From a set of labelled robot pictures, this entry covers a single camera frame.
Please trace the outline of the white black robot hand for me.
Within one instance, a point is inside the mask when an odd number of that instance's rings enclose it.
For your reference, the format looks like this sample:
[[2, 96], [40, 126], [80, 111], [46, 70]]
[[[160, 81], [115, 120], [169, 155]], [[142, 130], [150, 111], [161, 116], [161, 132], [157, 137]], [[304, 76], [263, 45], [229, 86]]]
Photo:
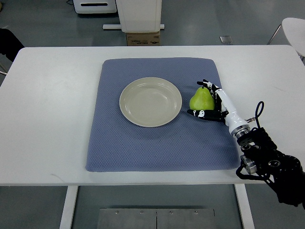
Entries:
[[229, 133], [236, 138], [250, 132], [248, 122], [239, 116], [233, 102], [222, 88], [205, 79], [198, 81], [197, 84], [202, 88], [207, 88], [215, 107], [213, 110], [206, 111], [189, 109], [187, 110], [188, 114], [202, 120], [222, 122], [229, 127]]

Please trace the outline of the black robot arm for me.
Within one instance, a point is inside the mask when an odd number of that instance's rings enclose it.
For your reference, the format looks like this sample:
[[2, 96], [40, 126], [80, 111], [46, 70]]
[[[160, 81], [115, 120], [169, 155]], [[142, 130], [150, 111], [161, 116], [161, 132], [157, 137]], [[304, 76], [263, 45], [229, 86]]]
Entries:
[[305, 205], [305, 172], [294, 156], [277, 150], [277, 145], [260, 126], [258, 117], [264, 109], [260, 101], [255, 110], [256, 127], [236, 134], [243, 152], [236, 175], [244, 180], [264, 181], [276, 194], [279, 203]]

